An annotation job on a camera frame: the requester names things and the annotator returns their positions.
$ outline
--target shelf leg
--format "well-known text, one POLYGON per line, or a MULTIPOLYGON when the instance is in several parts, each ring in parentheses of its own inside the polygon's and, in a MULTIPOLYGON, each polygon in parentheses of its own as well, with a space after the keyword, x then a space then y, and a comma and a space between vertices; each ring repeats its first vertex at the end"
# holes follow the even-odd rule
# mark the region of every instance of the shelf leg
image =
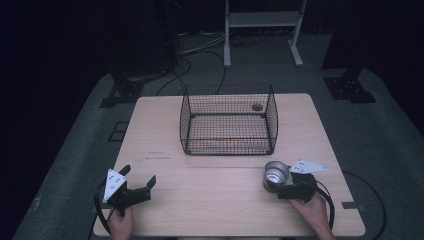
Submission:
POLYGON ((225 43, 224 43, 224 67, 231 66, 230 55, 230 9, 229 0, 225 2, 225 43))
POLYGON ((299 51, 297 50, 296 44, 297 44, 297 39, 299 37, 300 28, 302 26, 303 16, 305 15, 306 3, 307 3, 307 0, 302 1, 302 5, 299 10, 299 15, 297 16, 297 22, 296 22, 296 27, 294 29, 293 39, 290 39, 288 41, 290 51, 292 52, 292 55, 297 67, 303 66, 303 61, 302 61, 302 58, 300 57, 299 51))

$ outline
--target white shelf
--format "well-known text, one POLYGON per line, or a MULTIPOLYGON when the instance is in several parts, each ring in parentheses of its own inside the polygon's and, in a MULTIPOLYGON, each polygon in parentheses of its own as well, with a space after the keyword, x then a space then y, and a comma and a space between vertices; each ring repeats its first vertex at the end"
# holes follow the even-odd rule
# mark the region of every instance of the white shelf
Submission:
POLYGON ((229 27, 296 26, 299 12, 230 13, 229 27))

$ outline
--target wire mesh basket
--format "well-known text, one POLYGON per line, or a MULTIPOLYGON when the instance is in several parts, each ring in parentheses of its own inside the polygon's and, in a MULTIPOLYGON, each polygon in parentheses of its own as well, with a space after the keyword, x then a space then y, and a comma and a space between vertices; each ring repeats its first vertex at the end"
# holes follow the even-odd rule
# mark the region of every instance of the wire mesh basket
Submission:
POLYGON ((277 133, 272 85, 184 88, 180 140, 186 154, 269 155, 277 133))

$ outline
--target gray carpet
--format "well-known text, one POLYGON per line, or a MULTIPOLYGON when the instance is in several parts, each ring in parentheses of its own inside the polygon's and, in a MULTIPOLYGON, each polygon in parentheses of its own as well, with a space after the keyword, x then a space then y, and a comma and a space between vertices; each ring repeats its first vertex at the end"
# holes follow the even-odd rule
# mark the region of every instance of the gray carpet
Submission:
MULTIPOLYGON (((383 81, 366 69, 359 80, 377 103, 332 99, 323 78, 340 76, 344 70, 320 70, 330 37, 299 37, 302 68, 294 65, 288 36, 262 37, 256 45, 232 48, 232 66, 226 70, 224 84, 270 83, 276 93, 310 94, 342 170, 366 179, 382 197, 387 226, 380 239, 422 238, 424 138, 383 81)), ((182 46, 191 49, 210 40, 186 36, 182 46)), ((223 50, 215 47, 208 51, 222 55, 223 50)), ((186 84, 221 82, 224 69, 216 55, 203 52, 185 59, 191 63, 190 71, 181 77, 186 84)), ((187 62, 180 63, 177 74, 189 67, 187 62)), ((156 95, 173 78, 169 74, 146 83, 142 95, 156 95)), ((134 104, 99 108, 112 86, 107 74, 93 89, 39 190, 39 206, 28 211, 14 239, 100 239, 92 234, 93 195, 107 169, 113 168, 121 146, 121 142, 108 141, 110 134, 117 122, 130 120, 134 108, 134 104)), ((159 95, 178 95, 180 88, 174 81, 159 95)), ((361 216, 367 230, 359 239, 372 239, 382 224, 381 206, 367 185, 350 175, 345 177, 355 201, 363 206, 361 216)))

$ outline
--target black curtain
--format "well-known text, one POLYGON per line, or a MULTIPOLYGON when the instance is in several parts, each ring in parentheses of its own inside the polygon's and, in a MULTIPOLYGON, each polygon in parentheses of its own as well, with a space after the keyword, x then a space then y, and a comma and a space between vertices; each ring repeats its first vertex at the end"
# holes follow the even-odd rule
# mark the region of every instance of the black curtain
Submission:
POLYGON ((168 67, 156 2, 0 0, 0 239, 12 238, 111 56, 168 67))
POLYGON ((420 1, 345 0, 322 68, 376 73, 424 134, 424 11, 420 1))

